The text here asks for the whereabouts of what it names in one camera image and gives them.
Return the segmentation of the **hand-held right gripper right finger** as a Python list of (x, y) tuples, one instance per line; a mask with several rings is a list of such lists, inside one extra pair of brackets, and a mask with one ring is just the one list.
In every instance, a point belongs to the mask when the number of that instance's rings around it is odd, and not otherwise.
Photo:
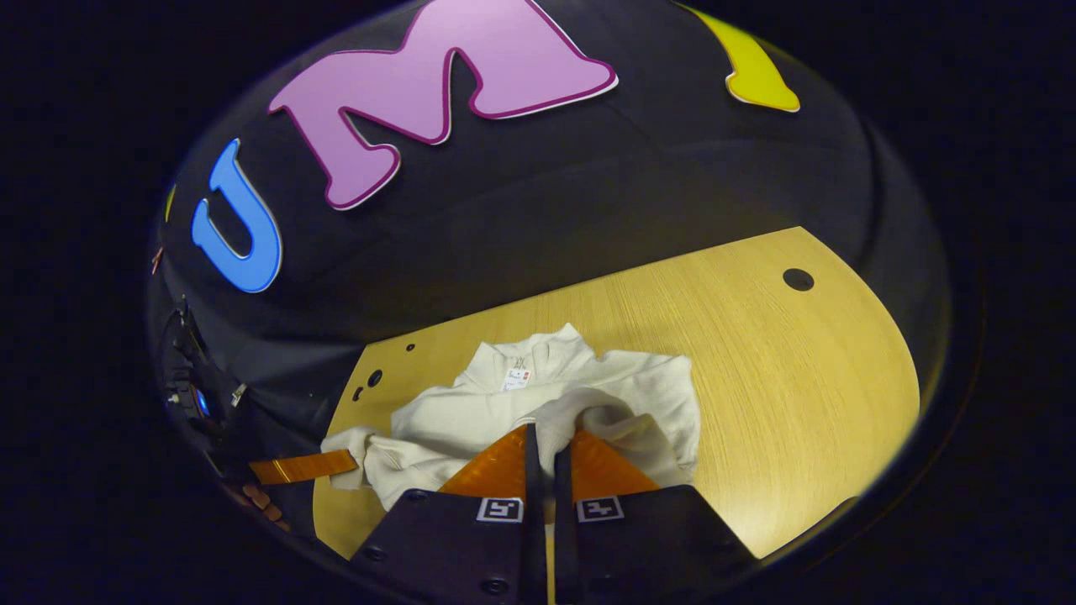
[(579, 430), (555, 456), (557, 604), (708, 604), (758, 558), (692, 486), (660, 487)]

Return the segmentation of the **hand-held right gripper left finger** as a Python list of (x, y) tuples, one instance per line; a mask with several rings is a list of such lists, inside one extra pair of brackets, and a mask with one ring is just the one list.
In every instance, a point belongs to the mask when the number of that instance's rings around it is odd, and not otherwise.
[(392, 604), (543, 604), (543, 497), (535, 428), (526, 423), (440, 490), (404, 492), (349, 567)]

